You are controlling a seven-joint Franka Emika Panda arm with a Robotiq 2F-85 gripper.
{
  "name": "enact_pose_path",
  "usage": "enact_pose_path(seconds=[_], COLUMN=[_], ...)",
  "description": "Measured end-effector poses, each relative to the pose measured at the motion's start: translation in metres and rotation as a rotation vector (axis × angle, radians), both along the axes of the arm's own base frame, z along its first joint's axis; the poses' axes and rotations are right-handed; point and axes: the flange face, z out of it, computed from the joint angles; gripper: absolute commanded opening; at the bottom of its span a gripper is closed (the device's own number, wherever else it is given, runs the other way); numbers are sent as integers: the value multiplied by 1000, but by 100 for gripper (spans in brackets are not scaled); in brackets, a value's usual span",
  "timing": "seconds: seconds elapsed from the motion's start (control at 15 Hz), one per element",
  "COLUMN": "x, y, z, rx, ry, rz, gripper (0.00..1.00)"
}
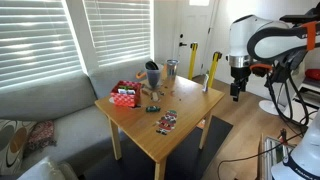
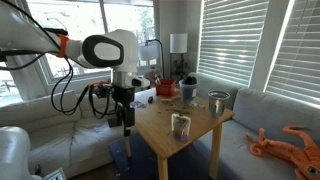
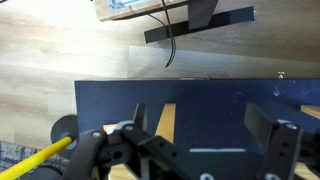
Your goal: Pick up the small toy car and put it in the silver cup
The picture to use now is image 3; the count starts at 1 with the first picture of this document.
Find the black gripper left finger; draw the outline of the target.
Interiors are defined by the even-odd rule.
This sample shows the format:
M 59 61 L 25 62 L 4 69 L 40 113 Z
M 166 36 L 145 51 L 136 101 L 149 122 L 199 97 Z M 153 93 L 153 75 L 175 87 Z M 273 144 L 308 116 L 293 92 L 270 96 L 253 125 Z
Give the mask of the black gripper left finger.
M 146 132 L 147 109 L 138 104 L 132 121 L 118 123 L 108 135 L 102 129 L 82 135 L 62 180 L 109 180 L 114 166 L 123 165 L 138 180 L 182 180 L 177 148 Z

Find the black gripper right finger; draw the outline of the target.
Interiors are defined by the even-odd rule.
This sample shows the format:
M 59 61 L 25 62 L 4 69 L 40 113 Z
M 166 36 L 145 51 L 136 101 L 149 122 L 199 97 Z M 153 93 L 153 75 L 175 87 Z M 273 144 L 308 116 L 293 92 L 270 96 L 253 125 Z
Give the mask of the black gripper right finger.
M 260 180 L 303 180 L 295 173 L 296 163 L 303 163 L 320 177 L 319 130 L 307 132 L 291 122 L 280 123 L 254 103 L 246 105 L 244 125 L 264 148 L 257 172 Z

